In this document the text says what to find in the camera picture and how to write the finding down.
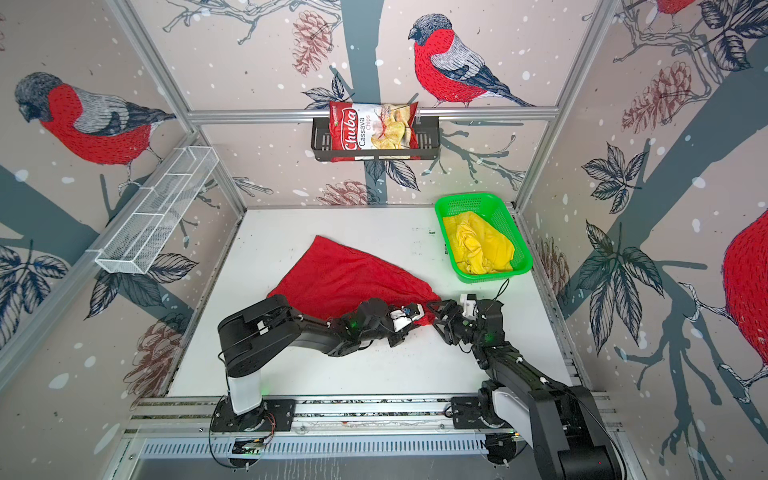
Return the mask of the red shorts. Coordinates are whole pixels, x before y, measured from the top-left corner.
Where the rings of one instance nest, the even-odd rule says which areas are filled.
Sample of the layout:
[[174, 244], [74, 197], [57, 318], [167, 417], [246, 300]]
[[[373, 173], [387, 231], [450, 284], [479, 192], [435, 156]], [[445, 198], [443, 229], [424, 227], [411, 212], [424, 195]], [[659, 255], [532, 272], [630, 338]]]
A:
[[322, 236], [269, 295], [282, 295], [299, 312], [321, 320], [339, 318], [374, 298], [395, 307], [440, 299], [408, 271]]

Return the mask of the yellow shorts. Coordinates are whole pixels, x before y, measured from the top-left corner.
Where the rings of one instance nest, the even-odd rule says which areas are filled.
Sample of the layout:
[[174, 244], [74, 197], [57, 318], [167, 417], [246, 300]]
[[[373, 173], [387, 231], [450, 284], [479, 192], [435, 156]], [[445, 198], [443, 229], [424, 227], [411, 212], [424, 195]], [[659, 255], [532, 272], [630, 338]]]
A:
[[444, 217], [448, 244], [458, 269], [480, 276], [512, 271], [515, 246], [474, 212]]

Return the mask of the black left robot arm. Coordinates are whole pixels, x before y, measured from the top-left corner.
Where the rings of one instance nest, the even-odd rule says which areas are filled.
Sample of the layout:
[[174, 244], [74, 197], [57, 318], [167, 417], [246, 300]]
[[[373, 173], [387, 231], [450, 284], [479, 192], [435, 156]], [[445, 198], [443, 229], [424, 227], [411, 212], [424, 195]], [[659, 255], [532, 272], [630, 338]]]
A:
[[289, 347], [344, 357], [385, 339], [390, 347], [402, 343], [425, 317], [420, 304], [395, 307], [381, 299], [362, 302], [339, 318], [320, 320], [275, 295], [231, 314], [217, 326], [219, 360], [225, 367], [227, 396], [239, 417], [263, 410], [261, 370]]

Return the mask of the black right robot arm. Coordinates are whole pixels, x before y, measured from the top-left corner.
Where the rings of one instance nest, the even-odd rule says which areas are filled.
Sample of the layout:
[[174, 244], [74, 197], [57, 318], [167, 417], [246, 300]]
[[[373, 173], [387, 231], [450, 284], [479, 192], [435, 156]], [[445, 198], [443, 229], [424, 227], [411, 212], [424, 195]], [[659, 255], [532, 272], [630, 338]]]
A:
[[434, 328], [448, 345], [468, 350], [488, 378], [474, 396], [456, 396], [444, 414], [457, 430], [487, 429], [491, 462], [504, 464], [526, 442], [543, 479], [625, 479], [628, 467], [593, 394], [567, 386], [530, 364], [505, 337], [502, 303], [430, 302]]

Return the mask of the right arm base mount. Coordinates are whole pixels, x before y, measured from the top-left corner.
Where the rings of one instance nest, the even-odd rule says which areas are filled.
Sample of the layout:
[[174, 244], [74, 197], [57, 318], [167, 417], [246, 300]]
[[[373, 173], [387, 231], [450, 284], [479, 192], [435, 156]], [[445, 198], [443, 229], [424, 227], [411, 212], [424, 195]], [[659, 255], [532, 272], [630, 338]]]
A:
[[510, 425], [496, 415], [490, 393], [480, 389], [470, 396], [452, 397], [444, 412], [457, 430], [502, 429]]

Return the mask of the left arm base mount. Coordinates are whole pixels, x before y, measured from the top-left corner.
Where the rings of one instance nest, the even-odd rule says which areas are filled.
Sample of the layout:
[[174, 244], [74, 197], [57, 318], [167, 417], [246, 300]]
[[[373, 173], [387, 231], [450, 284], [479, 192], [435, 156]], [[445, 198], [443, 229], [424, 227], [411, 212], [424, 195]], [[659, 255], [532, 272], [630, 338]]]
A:
[[297, 402], [263, 399], [255, 409], [235, 414], [228, 396], [222, 397], [211, 416], [211, 433], [287, 432], [291, 430]]

